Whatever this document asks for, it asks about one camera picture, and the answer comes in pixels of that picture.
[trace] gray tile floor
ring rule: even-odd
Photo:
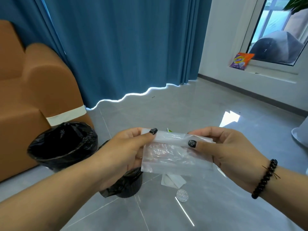
[[[103,101],[89,111],[99,143],[131,127],[156,127],[186,133],[219,126],[225,112],[240,115],[227,128],[237,129],[268,158],[304,174],[308,153],[291,137],[303,117],[278,109],[211,82],[198,79],[180,87],[151,90],[123,101]],[[0,183],[0,201],[51,175],[36,167]],[[301,230],[264,200],[253,200],[219,171],[205,179],[184,177],[189,199],[175,200],[176,189],[160,185],[161,175],[144,173],[133,197],[103,198],[95,194],[63,230]]]

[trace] gray umbrella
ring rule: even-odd
[[[253,59],[294,64],[304,45],[286,31],[274,31],[260,38],[251,48]]]

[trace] left hand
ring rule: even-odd
[[[99,187],[102,191],[112,186],[127,171],[141,167],[143,146],[154,140],[151,133],[141,134],[142,128],[132,128],[117,133],[101,149],[90,158],[95,162],[103,162],[100,171],[104,178]]]

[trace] beaded bracelet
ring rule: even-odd
[[[269,164],[270,166],[267,168],[267,171],[266,171],[264,177],[261,179],[261,181],[259,182],[256,189],[251,194],[251,197],[253,199],[258,198],[260,193],[264,190],[267,182],[270,180],[270,177],[273,175],[273,173],[274,173],[274,171],[277,167],[277,164],[278,164],[277,160],[275,160],[275,159],[270,160],[270,164]]]

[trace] orange packet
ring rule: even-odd
[[[245,70],[246,66],[248,65],[248,62],[253,58],[254,54],[245,54],[245,53],[238,53],[231,66],[236,69]]]

